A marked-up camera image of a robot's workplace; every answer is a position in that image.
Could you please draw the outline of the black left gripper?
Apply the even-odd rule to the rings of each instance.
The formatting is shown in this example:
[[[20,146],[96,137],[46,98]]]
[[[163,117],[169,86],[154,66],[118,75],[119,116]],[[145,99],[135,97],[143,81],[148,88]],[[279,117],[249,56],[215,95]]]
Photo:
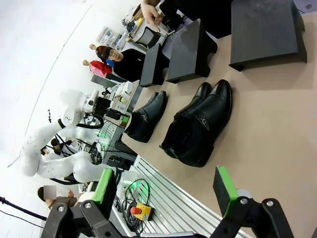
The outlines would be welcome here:
[[[112,101],[98,97],[95,106],[95,115],[99,117],[109,117],[114,120],[121,118],[121,112],[110,108]]]

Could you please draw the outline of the person's hand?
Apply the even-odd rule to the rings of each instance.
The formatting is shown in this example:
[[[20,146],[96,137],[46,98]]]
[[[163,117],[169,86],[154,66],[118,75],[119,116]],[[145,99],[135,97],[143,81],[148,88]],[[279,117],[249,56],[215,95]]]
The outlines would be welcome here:
[[[162,21],[162,17],[156,9],[159,3],[159,0],[143,0],[141,2],[141,10],[145,21],[154,27],[157,32],[160,32],[159,25]]]

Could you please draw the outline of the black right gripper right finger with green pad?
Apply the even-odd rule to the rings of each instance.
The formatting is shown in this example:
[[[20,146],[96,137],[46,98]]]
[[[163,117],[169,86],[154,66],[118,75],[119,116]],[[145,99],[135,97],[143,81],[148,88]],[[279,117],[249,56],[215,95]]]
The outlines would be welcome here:
[[[275,198],[256,202],[244,189],[236,189],[226,167],[215,168],[213,190],[222,220],[212,238],[234,238],[241,228],[252,229],[257,238],[292,238],[293,232]]]

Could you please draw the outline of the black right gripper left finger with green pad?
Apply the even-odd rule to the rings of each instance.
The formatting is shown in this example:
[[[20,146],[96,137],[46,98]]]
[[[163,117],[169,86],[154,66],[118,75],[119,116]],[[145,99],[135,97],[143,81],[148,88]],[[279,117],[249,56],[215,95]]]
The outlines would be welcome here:
[[[52,206],[42,231],[43,238],[118,238],[119,231],[109,221],[117,185],[112,169],[105,169],[91,199],[73,207]]]

